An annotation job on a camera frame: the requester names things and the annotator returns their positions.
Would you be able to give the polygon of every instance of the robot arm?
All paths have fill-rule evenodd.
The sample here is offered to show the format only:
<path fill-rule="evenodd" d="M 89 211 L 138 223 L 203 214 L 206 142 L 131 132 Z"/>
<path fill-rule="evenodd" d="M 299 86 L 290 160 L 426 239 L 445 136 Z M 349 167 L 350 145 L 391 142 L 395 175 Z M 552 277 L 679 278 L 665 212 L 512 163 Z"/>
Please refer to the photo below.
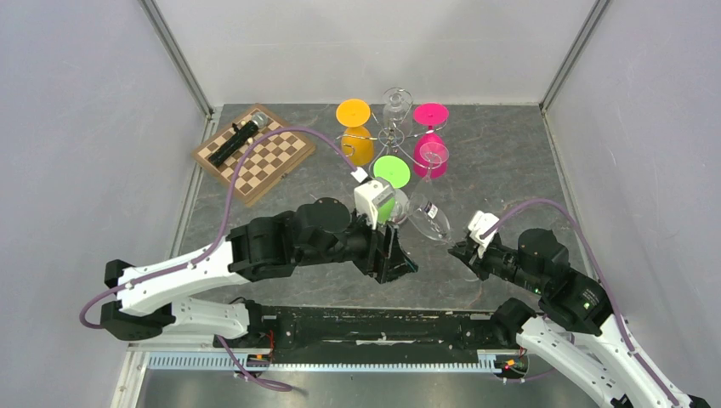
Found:
<path fill-rule="evenodd" d="M 492 214 L 477 212 L 468 224 L 465 241 L 458 242 L 449 253 L 482 280 L 495 275 L 539 295 L 538 305 L 547 317 L 573 333 L 576 341 L 598 360 L 561 337 L 525 303 L 514 298 L 491 317 L 501 343 L 519 345 L 538 354 L 600 406 L 709 406 L 705 400 L 674 386 L 635 339 L 635 350 L 629 351 L 605 289 L 569 265 L 568 249 L 558 243 L 552 231 L 528 229 L 520 235 L 518 249 L 513 250 L 501 243 L 496 232 L 481 238 L 497 221 Z M 670 390 L 677 405 L 657 381 Z"/>
<path fill-rule="evenodd" d="M 253 325 L 253 313 L 245 304 L 212 303 L 189 296 L 220 286 L 288 277 L 297 266 L 323 263 L 353 262 L 378 283 L 415 272 L 417 266 L 400 247 L 396 228 L 387 225 L 382 233 L 376 226 L 365 213 L 351 213 L 338 200 L 321 198 L 295 212 L 255 218 L 234 228 L 212 254 L 195 264 L 190 260 L 207 247 L 147 266 L 111 261 L 105 268 L 105 284 L 124 285 L 126 290 L 117 293 L 115 302 L 103 305 L 100 324 L 126 341 L 171 332 L 237 338 Z M 130 283 L 178 264 L 187 266 L 135 286 Z"/>

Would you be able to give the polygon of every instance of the chessboard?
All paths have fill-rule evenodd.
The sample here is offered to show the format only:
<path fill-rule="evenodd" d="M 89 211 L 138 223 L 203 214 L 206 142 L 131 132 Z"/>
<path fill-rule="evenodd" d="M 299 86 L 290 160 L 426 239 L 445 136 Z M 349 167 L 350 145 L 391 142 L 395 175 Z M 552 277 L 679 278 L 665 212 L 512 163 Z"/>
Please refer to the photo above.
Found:
<path fill-rule="evenodd" d="M 254 113 L 259 111 L 267 115 L 270 120 L 266 127 L 258 130 L 258 134 L 253 137 L 253 140 L 271 130 L 290 126 L 266 107 L 254 105 L 227 126 L 219 129 L 193 151 L 193 157 L 198 164 L 226 187 L 230 185 L 236 164 L 250 143 L 243 145 L 217 168 L 208 161 L 208 157 L 233 135 L 233 123 L 241 127 L 250 120 Z M 256 146 L 253 153 L 247 157 L 236 180 L 233 193 L 250 207 L 314 151 L 315 144 L 301 133 L 284 132 L 267 138 Z"/>

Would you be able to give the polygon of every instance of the gray table surface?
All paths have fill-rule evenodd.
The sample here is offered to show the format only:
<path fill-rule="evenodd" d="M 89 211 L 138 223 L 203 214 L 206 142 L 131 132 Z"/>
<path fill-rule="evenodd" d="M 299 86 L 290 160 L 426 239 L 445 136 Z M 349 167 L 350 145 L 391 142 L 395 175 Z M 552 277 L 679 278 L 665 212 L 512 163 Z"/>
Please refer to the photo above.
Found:
<path fill-rule="evenodd" d="M 314 128 L 330 136 L 343 131 L 335 119 L 336 105 L 267 105 L 294 125 Z M 226 105 L 219 126 L 224 126 L 249 105 Z M 373 106 L 380 117 L 381 106 Z M 442 130 L 450 159 L 447 173 L 434 180 L 435 203 L 451 221 L 459 241 L 476 210 L 500 216 L 522 201 L 546 197 L 563 203 L 559 175 L 540 112 L 535 106 L 451 105 L 450 119 Z M 366 125 L 372 134 L 378 125 Z M 412 151 L 416 139 L 403 146 Z M 353 208 L 353 188 L 346 165 L 320 140 L 315 153 L 261 198 L 254 206 L 235 201 L 230 227 L 253 218 L 294 210 L 313 197 L 331 196 Z M 415 174 L 403 190 L 410 195 L 419 180 Z M 227 189 L 204 175 L 185 231 L 181 252 L 210 243 L 216 236 Z M 523 230 L 551 228 L 571 251 L 571 263 L 582 269 L 576 239 L 555 210 L 531 208 L 501 230 L 503 242 L 515 247 Z M 447 245 L 431 241 L 406 222 L 400 228 L 401 245 L 418 263 L 416 274 L 379 285 L 362 275 L 353 264 L 330 264 L 298 268 L 285 279 L 263 280 L 243 286 L 227 286 L 196 295 L 216 302 L 243 296 L 258 303 L 289 306 L 363 306 L 430 309 L 495 310 L 510 297 L 536 307 L 536 297 L 507 282 L 491 277 L 485 282 L 473 276 L 446 253 Z"/>
<path fill-rule="evenodd" d="M 240 115 L 248 105 L 226 105 L 220 125 Z M 315 128 L 328 135 L 343 129 L 335 121 L 334 105 L 268 105 L 295 125 Z M 374 106 L 380 113 L 380 107 Z M 451 153 L 445 176 L 434 181 L 435 202 L 448 215 L 454 237 L 460 240 L 473 213 L 481 209 L 500 215 L 534 197 L 563 202 L 559 175 L 545 128 L 535 106 L 450 106 L 451 118 L 442 134 Z M 377 126 L 368 125 L 372 133 Z M 415 140 L 406 142 L 412 150 Z M 410 193 L 418 181 L 415 175 Z M 355 181 L 331 149 L 317 143 L 310 158 L 282 180 L 255 206 L 236 201 L 230 226 L 247 223 L 332 196 L 353 206 Z M 203 177 L 185 232 L 182 252 L 211 242 L 217 234 L 226 188 L 212 177 Z M 571 251 L 571 262 L 582 269 L 576 240 L 568 224 L 549 208 L 532 208 L 509 222 L 501 231 L 504 242 L 514 246 L 518 234 L 528 228 L 552 228 Z M 446 253 L 446 246 L 420 235 L 406 223 L 401 243 L 419 264 L 416 274 L 379 285 L 359 273 L 352 264 L 299 268 L 292 277 L 250 285 L 227 286 L 199 293 L 198 298 L 228 302 L 237 296 L 277 305 L 412 307 L 496 309 L 509 297 L 536 306 L 529 293 L 496 278 L 468 281 L 465 267 Z M 532 358 L 531 372 L 548 369 Z M 272 372 L 266 374 L 292 384 L 292 393 L 273 393 L 234 379 L 228 372 L 149 371 L 145 376 L 140 408 L 229 406 L 367 408 L 383 406 L 433 407 L 565 407 L 596 406 L 575 384 L 556 373 L 521 385 L 502 385 L 487 374 L 389 374 Z"/>

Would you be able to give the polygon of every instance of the gray speckled floor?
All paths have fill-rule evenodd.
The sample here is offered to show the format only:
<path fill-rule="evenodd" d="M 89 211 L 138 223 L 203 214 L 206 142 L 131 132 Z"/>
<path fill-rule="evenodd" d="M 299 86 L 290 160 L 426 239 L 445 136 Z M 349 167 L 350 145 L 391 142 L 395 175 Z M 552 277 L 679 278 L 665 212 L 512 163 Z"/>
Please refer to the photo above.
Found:
<path fill-rule="evenodd" d="M 220 118 L 225 125 L 249 105 L 226 105 Z M 335 120 L 336 105 L 267 105 L 295 125 L 312 127 L 335 137 L 343 129 Z M 374 106 L 377 115 L 380 106 Z M 441 134 L 450 151 L 448 171 L 434 181 L 436 203 L 451 221 L 454 238 L 477 209 L 500 216 L 516 204 L 534 197 L 563 203 L 559 175 L 548 144 L 540 112 L 535 106 L 449 106 L 449 124 Z M 372 134 L 378 126 L 368 123 Z M 416 140 L 406 141 L 412 151 Z M 353 207 L 357 185 L 347 167 L 332 150 L 318 141 L 314 155 L 298 166 L 253 207 L 240 202 L 232 207 L 230 227 L 250 219 L 275 215 L 315 197 L 332 196 Z M 415 174 L 403 190 L 411 192 Z M 185 232 L 181 251 L 189 252 L 211 242 L 217 234 L 226 188 L 212 177 L 203 177 L 200 191 Z M 515 247 L 520 232 L 533 227 L 552 228 L 559 241 L 571 250 L 571 262 L 582 269 L 576 240 L 568 224 L 552 208 L 532 208 L 510 221 L 501 231 L 504 243 Z M 355 269 L 353 264 L 331 264 L 296 269 L 292 277 L 263 280 L 243 286 L 227 286 L 197 295 L 228 302 L 237 296 L 277 305 L 408 307 L 434 309 L 497 308 L 509 297 L 536 307 L 536 299 L 518 287 L 491 277 L 485 282 L 468 281 L 469 273 L 446 246 L 420 235 L 410 223 L 400 229 L 403 247 L 420 270 L 394 282 L 379 285 Z"/>

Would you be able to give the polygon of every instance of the white enclosure wall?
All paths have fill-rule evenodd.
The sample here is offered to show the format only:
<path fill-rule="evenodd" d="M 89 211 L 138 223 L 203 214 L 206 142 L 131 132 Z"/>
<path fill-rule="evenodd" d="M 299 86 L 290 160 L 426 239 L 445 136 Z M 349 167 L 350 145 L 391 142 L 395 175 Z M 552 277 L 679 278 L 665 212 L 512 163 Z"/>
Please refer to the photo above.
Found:
<path fill-rule="evenodd" d="M 549 122 L 583 227 L 665 374 L 721 405 L 721 3 L 613 2 Z"/>
<path fill-rule="evenodd" d="M 537 103 L 593 0 L 156 0 L 210 102 Z"/>
<path fill-rule="evenodd" d="M 77 314 L 168 254 L 204 117 L 134 0 L 3 1 L 0 61 L 0 405 L 108 406 L 127 344 Z"/>

